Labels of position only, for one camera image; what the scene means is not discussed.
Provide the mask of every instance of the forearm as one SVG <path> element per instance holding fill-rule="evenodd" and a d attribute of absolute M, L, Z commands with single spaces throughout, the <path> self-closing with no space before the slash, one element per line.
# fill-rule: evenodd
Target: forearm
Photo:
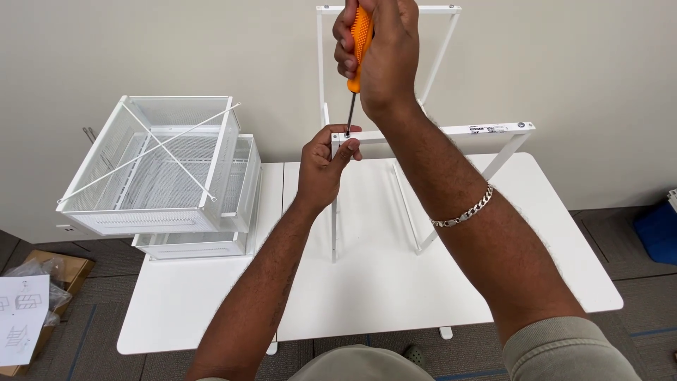
<path fill-rule="evenodd" d="M 292 203 L 207 327 L 186 380 L 253 380 L 277 331 L 317 212 Z"/>
<path fill-rule="evenodd" d="M 376 124 L 430 218 L 456 218 L 485 194 L 482 175 L 418 105 L 399 107 Z M 541 319 L 585 317 L 539 237 L 498 191 L 472 218 L 436 229 L 489 304 L 503 343 Z"/>

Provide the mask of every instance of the screwdriver shaft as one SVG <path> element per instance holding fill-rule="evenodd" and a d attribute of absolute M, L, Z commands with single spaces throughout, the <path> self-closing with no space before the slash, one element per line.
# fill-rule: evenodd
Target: screwdriver shaft
<path fill-rule="evenodd" d="M 350 126 L 353 120 L 353 109 L 355 108 L 355 96 L 357 93 L 353 93 L 353 100 L 350 102 L 350 113 L 348 114 L 348 127 L 345 129 L 345 137 L 350 138 Z"/>

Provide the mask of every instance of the orange screwdriver handle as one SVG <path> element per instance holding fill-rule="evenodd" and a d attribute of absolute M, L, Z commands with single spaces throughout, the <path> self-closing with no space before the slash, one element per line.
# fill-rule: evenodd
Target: orange screwdriver handle
<path fill-rule="evenodd" d="M 355 40 L 355 58 L 357 58 L 357 71 L 355 78 L 348 80 L 348 90 L 353 93 L 359 93 L 359 77 L 362 73 L 362 59 L 372 43 L 374 35 L 374 22 L 367 11 L 359 5 L 355 13 L 355 22 L 350 28 L 350 33 Z"/>

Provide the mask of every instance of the electrical outlet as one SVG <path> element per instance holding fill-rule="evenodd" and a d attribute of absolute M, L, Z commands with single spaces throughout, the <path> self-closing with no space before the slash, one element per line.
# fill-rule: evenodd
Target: electrical outlet
<path fill-rule="evenodd" d="M 73 225 L 57 225 L 56 227 L 68 235 L 87 235 L 87 233 L 84 233 Z"/>

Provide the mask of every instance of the screwdriver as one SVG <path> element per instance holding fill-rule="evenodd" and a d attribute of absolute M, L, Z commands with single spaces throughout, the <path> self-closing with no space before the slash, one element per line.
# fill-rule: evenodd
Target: screwdriver
<path fill-rule="evenodd" d="M 355 22 L 350 28 L 350 33 L 355 40 L 355 58 L 357 58 L 357 71 L 355 78 L 348 80 L 348 90 L 353 92 L 353 100 L 350 102 L 350 113 L 348 114 L 348 128 L 345 130 L 345 137 L 350 138 L 350 125 L 353 120 L 353 109 L 355 108 L 355 96 L 359 93 L 359 75 L 362 72 L 362 59 L 372 43 L 374 36 L 374 22 L 367 11 L 359 5 L 355 13 Z"/>

